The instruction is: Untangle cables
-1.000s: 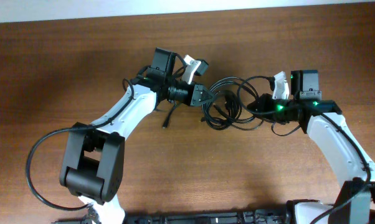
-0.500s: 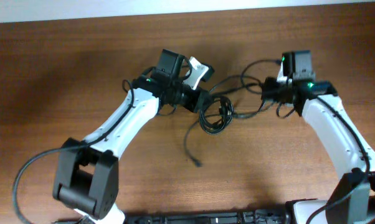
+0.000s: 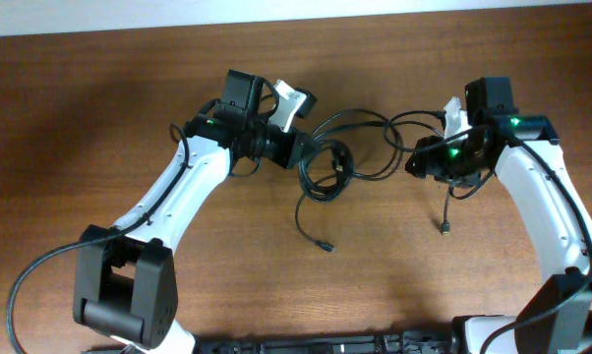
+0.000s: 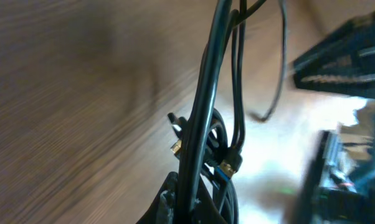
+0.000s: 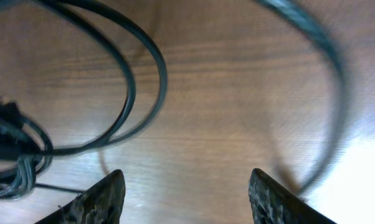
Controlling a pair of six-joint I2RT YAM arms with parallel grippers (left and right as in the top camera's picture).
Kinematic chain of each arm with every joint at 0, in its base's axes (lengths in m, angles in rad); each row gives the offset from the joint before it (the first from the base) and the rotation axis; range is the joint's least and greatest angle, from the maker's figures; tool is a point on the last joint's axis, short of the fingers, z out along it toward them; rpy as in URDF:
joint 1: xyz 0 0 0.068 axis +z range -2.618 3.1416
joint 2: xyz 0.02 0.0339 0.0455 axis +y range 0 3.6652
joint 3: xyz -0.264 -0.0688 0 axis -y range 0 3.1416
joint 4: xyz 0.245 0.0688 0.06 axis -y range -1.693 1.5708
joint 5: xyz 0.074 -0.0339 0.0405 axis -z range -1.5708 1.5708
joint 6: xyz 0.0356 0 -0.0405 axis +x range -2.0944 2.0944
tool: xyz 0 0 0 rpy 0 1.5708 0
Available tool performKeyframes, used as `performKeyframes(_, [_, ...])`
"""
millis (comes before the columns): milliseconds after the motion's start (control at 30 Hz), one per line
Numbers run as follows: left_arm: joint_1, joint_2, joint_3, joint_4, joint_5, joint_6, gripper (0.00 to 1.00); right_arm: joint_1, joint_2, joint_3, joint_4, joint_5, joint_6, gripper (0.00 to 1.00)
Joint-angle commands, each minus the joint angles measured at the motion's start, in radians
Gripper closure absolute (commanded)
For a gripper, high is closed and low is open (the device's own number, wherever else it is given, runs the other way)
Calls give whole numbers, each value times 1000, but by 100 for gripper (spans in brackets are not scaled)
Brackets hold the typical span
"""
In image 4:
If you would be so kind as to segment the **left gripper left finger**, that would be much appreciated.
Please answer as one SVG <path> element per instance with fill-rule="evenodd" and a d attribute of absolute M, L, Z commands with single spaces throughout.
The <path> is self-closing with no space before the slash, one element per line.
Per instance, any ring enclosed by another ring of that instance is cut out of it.
<path fill-rule="evenodd" d="M 170 172 L 145 214 L 136 224 L 173 224 L 178 188 L 178 173 Z"/>

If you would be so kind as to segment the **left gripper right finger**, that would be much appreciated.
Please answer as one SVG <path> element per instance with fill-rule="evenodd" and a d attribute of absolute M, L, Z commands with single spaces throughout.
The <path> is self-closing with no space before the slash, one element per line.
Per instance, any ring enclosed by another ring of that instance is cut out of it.
<path fill-rule="evenodd" d="M 199 179 L 195 207 L 192 212 L 192 223 L 194 224 L 226 224 L 214 205 L 206 185 L 202 178 Z"/>

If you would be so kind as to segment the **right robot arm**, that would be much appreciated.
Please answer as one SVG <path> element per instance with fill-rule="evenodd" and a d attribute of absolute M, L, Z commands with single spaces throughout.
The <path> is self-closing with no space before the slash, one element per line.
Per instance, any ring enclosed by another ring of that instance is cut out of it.
<path fill-rule="evenodd" d="M 297 89 L 375 100 L 375 11 L 346 21 L 293 68 Z"/>

